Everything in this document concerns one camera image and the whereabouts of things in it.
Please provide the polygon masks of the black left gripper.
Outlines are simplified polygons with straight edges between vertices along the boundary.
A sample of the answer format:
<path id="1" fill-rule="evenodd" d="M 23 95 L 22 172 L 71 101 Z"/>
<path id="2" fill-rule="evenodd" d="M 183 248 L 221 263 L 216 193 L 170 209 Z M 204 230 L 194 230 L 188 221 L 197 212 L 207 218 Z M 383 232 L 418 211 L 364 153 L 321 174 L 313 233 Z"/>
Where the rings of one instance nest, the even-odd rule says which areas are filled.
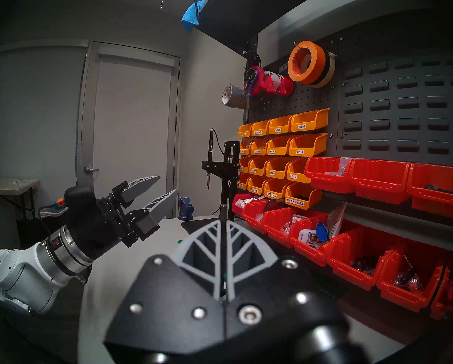
<path id="1" fill-rule="evenodd" d="M 73 240 L 79 250 L 92 260 L 98 259 L 119 242 L 144 241 L 159 229 L 177 200 L 177 189 L 160 196 L 141 209 L 124 216 L 115 208 L 128 208 L 135 198 L 145 193 L 160 176 L 122 182 L 112 188 L 110 198 L 79 201 L 73 204 Z"/>

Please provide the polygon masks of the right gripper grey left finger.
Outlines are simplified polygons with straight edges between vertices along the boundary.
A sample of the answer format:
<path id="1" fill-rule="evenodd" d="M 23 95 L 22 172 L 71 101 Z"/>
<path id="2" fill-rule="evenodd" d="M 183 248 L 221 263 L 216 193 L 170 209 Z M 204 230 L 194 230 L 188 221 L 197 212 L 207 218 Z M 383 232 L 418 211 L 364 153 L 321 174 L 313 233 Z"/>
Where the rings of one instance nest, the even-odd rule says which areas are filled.
<path id="1" fill-rule="evenodd" d="M 200 222 L 172 255 L 145 260 L 105 334 L 115 363 L 225 363 L 222 224 Z"/>

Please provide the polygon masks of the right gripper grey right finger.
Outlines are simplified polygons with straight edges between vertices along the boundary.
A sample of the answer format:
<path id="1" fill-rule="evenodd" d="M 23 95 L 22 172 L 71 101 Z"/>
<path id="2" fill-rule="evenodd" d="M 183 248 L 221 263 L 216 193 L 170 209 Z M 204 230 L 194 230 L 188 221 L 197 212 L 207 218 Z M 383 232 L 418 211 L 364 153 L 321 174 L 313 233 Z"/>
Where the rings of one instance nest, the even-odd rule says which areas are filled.
<path id="1" fill-rule="evenodd" d="M 349 324 L 291 255 L 225 222 L 225 362 L 349 363 Z"/>

